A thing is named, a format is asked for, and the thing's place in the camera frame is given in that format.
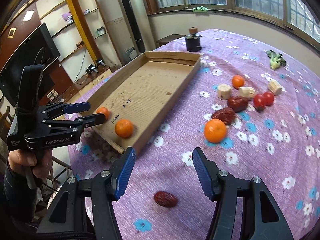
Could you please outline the person's left hand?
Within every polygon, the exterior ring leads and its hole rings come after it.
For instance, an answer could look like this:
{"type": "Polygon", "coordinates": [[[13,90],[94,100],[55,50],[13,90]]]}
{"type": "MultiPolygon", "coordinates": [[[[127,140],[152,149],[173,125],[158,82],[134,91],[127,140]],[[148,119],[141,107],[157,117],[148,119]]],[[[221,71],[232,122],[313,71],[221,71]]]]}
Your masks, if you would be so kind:
{"type": "Polygon", "coordinates": [[[52,169],[52,150],[44,150],[44,155],[39,164],[37,163],[35,154],[31,152],[23,150],[10,151],[8,155],[8,165],[12,171],[21,175],[25,175],[25,167],[34,166],[33,174],[37,178],[47,178],[52,169]]]}

